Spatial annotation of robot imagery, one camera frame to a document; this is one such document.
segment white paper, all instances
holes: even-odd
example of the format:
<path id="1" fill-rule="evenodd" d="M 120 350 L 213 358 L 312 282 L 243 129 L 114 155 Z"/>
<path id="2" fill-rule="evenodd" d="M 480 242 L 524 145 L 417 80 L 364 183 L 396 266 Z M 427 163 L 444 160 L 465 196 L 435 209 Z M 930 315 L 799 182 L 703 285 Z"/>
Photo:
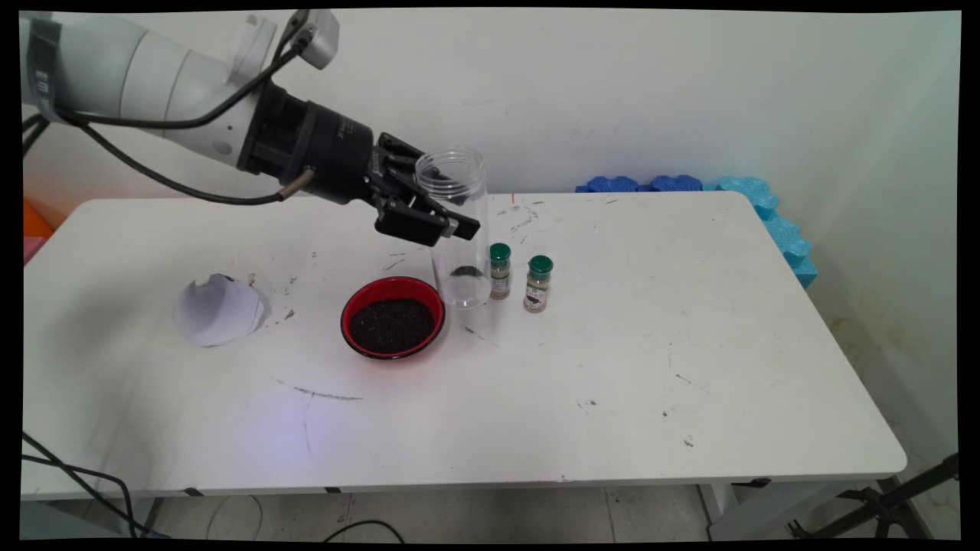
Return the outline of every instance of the white paper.
<path id="1" fill-rule="evenodd" d="M 256 329 L 266 307 L 248 283 L 211 274 L 208 282 L 191 281 L 177 297 L 173 320 L 187 340 L 199 346 L 218 346 Z"/>

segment green bottle cap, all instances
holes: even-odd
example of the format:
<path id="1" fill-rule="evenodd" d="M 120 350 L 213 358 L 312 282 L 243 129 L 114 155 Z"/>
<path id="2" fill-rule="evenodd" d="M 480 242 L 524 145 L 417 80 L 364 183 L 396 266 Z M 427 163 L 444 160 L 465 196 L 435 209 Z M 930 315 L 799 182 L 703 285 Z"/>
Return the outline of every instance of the green bottle cap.
<path id="1" fill-rule="evenodd" d="M 490 268 L 506 268 L 510 261 L 511 247 L 506 243 L 490 245 Z"/>
<path id="2" fill-rule="evenodd" d="M 537 274 L 550 274 L 552 268 L 555 267 L 555 263 L 551 261 L 550 258 L 544 255 L 538 255 L 531 259 L 528 263 L 531 271 Z"/>
<path id="3" fill-rule="evenodd" d="M 507 243 L 490 245 L 490 260 L 507 260 L 511 257 L 511 247 Z"/>

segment dark granular material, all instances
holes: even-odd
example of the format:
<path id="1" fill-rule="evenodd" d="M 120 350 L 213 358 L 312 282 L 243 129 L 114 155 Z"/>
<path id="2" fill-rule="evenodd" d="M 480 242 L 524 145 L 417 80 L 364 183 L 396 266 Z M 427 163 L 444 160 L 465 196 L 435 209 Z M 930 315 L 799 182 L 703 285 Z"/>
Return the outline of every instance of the dark granular material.
<path id="1" fill-rule="evenodd" d="M 435 329 L 435 318 L 412 298 L 368 304 L 351 318 L 351 338 L 377 354 L 396 354 L 419 346 Z"/>
<path id="2" fill-rule="evenodd" d="M 459 276 L 483 277 L 483 272 L 481 272 L 480 271 L 480 268 L 477 268 L 476 266 L 460 266 L 460 267 L 456 268 L 455 270 L 453 270 L 453 272 L 450 274 L 450 276 L 452 276 L 452 277 L 459 277 Z"/>

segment orange object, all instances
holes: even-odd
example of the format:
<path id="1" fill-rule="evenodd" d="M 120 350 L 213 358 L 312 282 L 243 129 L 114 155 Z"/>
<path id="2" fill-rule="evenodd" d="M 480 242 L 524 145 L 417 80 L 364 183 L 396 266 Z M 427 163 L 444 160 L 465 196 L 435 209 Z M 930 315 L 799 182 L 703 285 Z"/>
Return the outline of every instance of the orange object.
<path id="1" fill-rule="evenodd" d="M 50 239 L 55 230 L 51 229 L 44 219 L 34 211 L 27 200 L 24 200 L 24 237 L 43 237 Z"/>

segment robotic arm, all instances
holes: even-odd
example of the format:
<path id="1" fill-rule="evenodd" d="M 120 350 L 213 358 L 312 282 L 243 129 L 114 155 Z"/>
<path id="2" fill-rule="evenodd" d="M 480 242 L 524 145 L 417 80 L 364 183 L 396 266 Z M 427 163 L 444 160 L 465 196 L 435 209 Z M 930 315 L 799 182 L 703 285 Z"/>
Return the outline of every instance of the robotic arm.
<path id="1" fill-rule="evenodd" d="M 329 10 L 298 10 L 271 62 L 288 48 L 323 69 L 336 55 L 339 28 Z M 112 16 L 58 14 L 55 22 L 21 12 L 21 99 L 52 122 L 141 127 L 280 185 L 301 181 L 334 203 L 363 200 L 377 210 L 381 233 L 428 246 L 439 237 L 472 239 L 478 221 L 416 184 L 421 151 L 385 132 L 373 143 L 369 127 L 270 80 L 204 124 L 175 123 L 201 118 L 262 77 L 274 33 L 275 24 L 249 16 L 223 63 Z"/>

